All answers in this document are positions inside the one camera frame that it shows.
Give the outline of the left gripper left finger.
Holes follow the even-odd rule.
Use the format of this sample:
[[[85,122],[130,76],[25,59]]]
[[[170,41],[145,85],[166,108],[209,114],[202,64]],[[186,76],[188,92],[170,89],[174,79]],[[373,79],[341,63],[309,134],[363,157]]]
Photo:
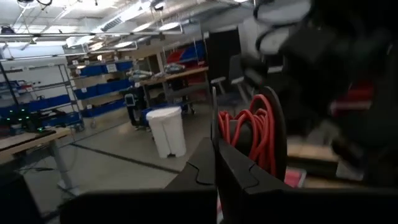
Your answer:
[[[183,170],[165,189],[206,189],[215,186],[215,152],[210,138],[203,138]]]

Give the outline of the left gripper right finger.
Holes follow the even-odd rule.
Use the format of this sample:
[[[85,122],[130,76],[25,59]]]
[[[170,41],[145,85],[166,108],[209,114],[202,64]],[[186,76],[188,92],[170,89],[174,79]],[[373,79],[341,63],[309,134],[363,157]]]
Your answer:
[[[282,223],[289,186],[224,140],[216,153],[216,184],[225,224]]]

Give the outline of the black wire spool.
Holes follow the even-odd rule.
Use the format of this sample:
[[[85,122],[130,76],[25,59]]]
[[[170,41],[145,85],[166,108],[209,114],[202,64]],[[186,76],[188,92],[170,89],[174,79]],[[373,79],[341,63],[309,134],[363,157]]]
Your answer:
[[[212,98],[211,139],[214,148],[224,140],[279,180],[287,168],[287,134],[285,119],[276,92],[262,87],[253,96],[249,108],[232,115],[220,111]]]

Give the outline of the white waste bin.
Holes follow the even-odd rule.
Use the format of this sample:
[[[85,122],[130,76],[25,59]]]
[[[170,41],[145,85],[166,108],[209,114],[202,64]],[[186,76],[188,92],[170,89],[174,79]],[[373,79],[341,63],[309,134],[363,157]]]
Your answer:
[[[146,114],[146,120],[160,158],[167,158],[169,155],[175,157],[185,155],[187,147],[181,107],[171,106],[152,110]]]

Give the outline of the black stand with tablet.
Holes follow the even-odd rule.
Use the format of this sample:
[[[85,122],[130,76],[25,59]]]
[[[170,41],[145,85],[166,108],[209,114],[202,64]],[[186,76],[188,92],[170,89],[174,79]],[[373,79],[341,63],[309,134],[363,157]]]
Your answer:
[[[143,87],[130,86],[127,90],[121,92],[127,108],[131,124],[136,128],[145,126],[142,111],[147,108],[145,93]]]

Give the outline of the cluttered wooden workbench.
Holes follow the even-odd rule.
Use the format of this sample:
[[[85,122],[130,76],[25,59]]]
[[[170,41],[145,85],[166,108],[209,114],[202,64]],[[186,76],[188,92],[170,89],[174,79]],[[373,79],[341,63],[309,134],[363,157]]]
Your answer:
[[[165,93],[165,99],[167,100],[167,103],[173,103],[175,98],[187,96],[191,93],[194,93],[195,91],[200,91],[200,90],[206,91],[205,96],[206,96],[206,99],[209,100],[210,99],[210,84],[208,82],[207,71],[208,71],[208,67],[195,68],[195,69],[184,71],[182,73],[167,75],[167,76],[161,77],[161,78],[152,78],[152,79],[147,79],[147,80],[141,80],[141,81],[135,82],[134,86],[135,87],[143,87],[147,101],[150,101],[150,95],[148,94],[147,86],[156,85],[158,83],[162,84],[162,88]],[[203,76],[205,80],[201,83],[189,85],[187,87],[184,87],[184,88],[182,88],[180,90],[176,90],[176,91],[174,91],[168,87],[169,81],[179,79],[179,78],[188,78],[189,76],[192,76],[192,75],[195,77]]]

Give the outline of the white cabinet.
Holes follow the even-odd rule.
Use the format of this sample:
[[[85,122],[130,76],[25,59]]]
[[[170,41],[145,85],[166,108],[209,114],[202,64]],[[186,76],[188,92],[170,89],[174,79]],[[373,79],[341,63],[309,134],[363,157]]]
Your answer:
[[[250,15],[238,25],[241,53],[256,58],[277,54],[310,6],[311,0],[255,1],[257,17]]]

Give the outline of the black partition panel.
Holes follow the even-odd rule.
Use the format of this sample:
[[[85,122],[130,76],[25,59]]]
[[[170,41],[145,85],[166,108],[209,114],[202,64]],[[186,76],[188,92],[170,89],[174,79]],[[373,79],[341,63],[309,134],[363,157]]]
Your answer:
[[[210,32],[206,40],[206,50],[209,81],[224,78],[220,83],[215,83],[218,93],[223,93],[220,86],[225,93],[231,91],[228,81],[230,58],[241,53],[238,29]]]

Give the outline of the shelf with red blue bins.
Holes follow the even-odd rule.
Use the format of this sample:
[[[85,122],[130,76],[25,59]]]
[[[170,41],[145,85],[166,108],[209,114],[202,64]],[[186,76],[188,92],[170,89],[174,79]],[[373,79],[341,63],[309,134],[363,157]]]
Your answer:
[[[167,64],[200,62],[205,59],[205,53],[204,42],[199,40],[171,50],[166,54],[165,61]]]

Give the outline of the metal rack cart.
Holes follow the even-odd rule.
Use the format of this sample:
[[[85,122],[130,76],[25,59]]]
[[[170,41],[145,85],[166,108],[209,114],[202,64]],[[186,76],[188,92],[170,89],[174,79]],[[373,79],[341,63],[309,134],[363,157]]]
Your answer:
[[[85,129],[74,82],[65,64],[11,67],[0,71],[0,118],[19,106],[40,118],[43,126]]]

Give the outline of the long ceiling light bar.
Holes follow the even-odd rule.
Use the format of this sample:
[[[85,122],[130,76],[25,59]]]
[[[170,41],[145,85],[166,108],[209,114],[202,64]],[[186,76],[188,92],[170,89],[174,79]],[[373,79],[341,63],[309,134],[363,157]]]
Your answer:
[[[144,35],[182,35],[183,30],[149,31],[149,32],[72,32],[72,33],[30,33],[0,34],[0,42],[28,42],[30,40],[67,40],[70,37],[129,37]]]

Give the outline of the wooden workbench with white leg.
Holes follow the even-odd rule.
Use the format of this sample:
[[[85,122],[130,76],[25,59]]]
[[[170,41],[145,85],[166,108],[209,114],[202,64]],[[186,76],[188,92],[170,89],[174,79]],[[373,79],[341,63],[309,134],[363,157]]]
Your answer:
[[[78,196],[80,191],[78,187],[73,184],[68,174],[67,165],[57,146],[58,139],[69,135],[72,135],[72,131],[68,128],[50,128],[45,130],[44,134],[23,133],[17,136],[0,139],[0,161],[11,159],[16,154],[33,149],[34,147],[48,145],[50,155],[55,160],[61,177],[58,187],[70,195]]]

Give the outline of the black robot with green lights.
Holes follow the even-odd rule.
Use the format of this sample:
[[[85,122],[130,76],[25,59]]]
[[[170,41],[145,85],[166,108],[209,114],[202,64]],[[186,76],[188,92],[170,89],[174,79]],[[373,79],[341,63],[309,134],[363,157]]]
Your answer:
[[[31,112],[25,106],[0,108],[0,129],[5,129],[11,135],[47,132],[44,124],[46,119],[46,115],[39,111]]]

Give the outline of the silver ceiling air duct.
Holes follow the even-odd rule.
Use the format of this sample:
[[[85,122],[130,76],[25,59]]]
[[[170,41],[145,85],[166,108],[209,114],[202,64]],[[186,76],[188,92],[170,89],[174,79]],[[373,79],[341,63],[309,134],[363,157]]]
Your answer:
[[[211,0],[137,0],[115,15],[89,25],[88,32],[114,32],[121,27],[128,32],[140,32],[145,29],[146,24],[151,26],[158,21],[167,22],[173,17],[182,20],[186,13],[210,2]]]

